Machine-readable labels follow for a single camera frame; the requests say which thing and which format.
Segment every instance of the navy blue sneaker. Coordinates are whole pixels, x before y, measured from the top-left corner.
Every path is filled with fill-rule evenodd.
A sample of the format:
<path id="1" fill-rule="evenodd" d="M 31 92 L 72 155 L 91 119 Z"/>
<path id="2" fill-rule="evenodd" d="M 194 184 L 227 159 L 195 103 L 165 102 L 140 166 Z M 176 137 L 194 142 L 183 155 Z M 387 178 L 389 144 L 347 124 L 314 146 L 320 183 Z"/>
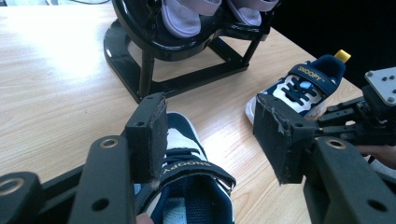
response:
<path id="1" fill-rule="evenodd" d="M 274 95 L 303 117 L 316 116 L 321 112 L 324 101 L 340 85 L 349 57 L 339 50 L 334 56 L 323 55 L 313 62 L 296 64 L 277 83 L 260 93 Z M 251 123 L 255 108 L 256 97 L 253 97 L 245 107 Z"/>
<path id="2" fill-rule="evenodd" d="M 168 114 L 167 151 L 161 181 L 136 192 L 136 212 L 154 223 L 233 223 L 235 179 L 207 161 L 191 122 Z"/>

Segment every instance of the shoelace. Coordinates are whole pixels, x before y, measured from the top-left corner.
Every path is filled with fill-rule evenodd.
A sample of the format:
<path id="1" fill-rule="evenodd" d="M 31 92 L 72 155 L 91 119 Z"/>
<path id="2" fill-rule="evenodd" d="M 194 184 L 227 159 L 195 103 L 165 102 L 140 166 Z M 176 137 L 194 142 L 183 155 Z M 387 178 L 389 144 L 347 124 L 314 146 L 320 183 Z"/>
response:
<path id="1" fill-rule="evenodd" d="M 301 99 L 304 99 L 306 101 L 309 100 L 309 98 L 306 96 L 307 93 L 311 94 L 312 96 L 316 96 L 317 94 L 314 92 L 313 88 L 308 88 L 304 89 L 300 86 L 300 81 L 292 77 L 291 82 L 293 83 L 292 85 L 288 83 L 289 89 L 282 88 L 281 90 L 286 93 L 286 95 L 294 102 L 297 102 L 299 105 L 304 105 L 303 101 Z"/>
<path id="2" fill-rule="evenodd" d="M 172 164 L 177 161 L 200 160 L 192 155 L 192 152 L 200 154 L 199 150 L 195 148 L 180 147 L 168 149 L 166 150 L 166 157 L 163 159 L 163 163 Z"/>

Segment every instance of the light wood surface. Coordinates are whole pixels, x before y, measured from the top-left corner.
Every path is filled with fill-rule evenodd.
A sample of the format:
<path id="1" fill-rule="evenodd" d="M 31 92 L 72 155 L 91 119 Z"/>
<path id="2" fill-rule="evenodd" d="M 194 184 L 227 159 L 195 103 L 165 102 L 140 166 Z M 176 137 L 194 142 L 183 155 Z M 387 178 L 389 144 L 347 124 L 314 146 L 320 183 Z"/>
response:
<path id="1" fill-rule="evenodd" d="M 120 134 L 137 103 L 103 53 L 115 19 L 109 5 L 0 7 L 0 175 L 31 171 L 48 181 L 83 164 L 94 140 Z M 241 53 L 248 46 L 226 41 Z M 129 50 L 139 54 L 134 45 Z M 303 185 L 279 186 L 244 108 L 293 65 L 313 59 L 272 30 L 247 71 L 168 99 L 169 111 L 191 119 L 209 160 L 236 178 L 236 223 L 310 222 Z M 157 61 L 154 76 L 216 62 L 207 49 L 182 62 Z M 343 80 L 328 105 L 357 96 L 360 90 Z"/>

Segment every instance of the black curved stand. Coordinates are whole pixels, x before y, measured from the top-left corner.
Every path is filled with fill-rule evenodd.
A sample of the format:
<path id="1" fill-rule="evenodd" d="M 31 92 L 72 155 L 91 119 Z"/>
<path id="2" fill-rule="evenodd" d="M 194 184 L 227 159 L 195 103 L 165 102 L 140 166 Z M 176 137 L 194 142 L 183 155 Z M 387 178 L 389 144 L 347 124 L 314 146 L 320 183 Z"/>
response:
<path id="1" fill-rule="evenodd" d="M 113 6 L 118 19 L 105 35 L 106 60 L 138 103 L 155 92 L 161 91 L 170 97 L 247 70 L 254 51 L 269 34 L 273 17 L 273 12 L 262 13 L 261 26 L 246 26 L 237 23 L 228 6 L 223 4 L 214 16 L 201 17 L 200 34 L 178 39 L 164 28 L 159 15 L 161 2 L 113 0 Z M 250 40 L 244 56 L 222 41 L 219 38 L 221 35 Z M 142 49 L 142 66 L 128 52 L 131 41 Z M 165 81 L 152 79 L 154 59 L 180 61 L 198 54 L 206 47 L 217 53 L 224 63 Z"/>

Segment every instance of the metal plate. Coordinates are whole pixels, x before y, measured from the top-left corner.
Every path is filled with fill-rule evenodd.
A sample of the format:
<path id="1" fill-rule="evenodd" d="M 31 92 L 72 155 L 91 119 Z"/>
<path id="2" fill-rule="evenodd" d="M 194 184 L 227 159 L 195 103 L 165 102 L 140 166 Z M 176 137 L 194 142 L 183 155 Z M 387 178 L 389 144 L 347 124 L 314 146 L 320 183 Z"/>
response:
<path id="1" fill-rule="evenodd" d="M 386 105 L 396 105 L 396 67 L 370 71 L 365 77 Z"/>

